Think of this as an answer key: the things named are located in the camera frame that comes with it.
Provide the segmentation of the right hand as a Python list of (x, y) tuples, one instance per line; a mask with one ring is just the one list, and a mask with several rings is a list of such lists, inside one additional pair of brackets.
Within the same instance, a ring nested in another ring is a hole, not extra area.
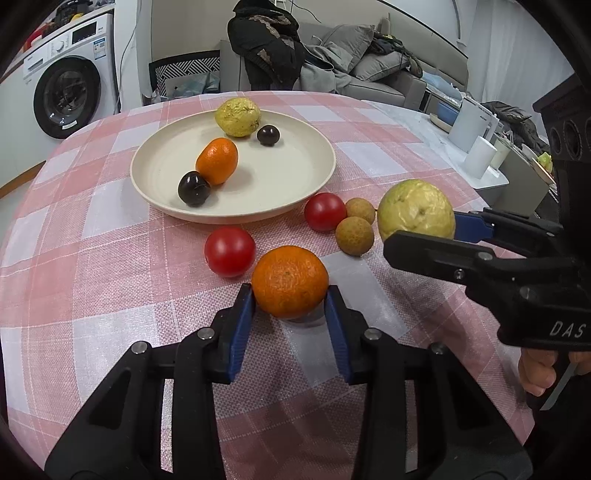
[[(578, 375), (590, 372), (589, 352), (570, 352), (569, 358), (577, 365)], [(555, 383), (557, 374), (554, 365), (557, 359), (558, 353), (554, 351), (521, 349), (518, 371), (520, 383), (527, 393), (540, 397)]]

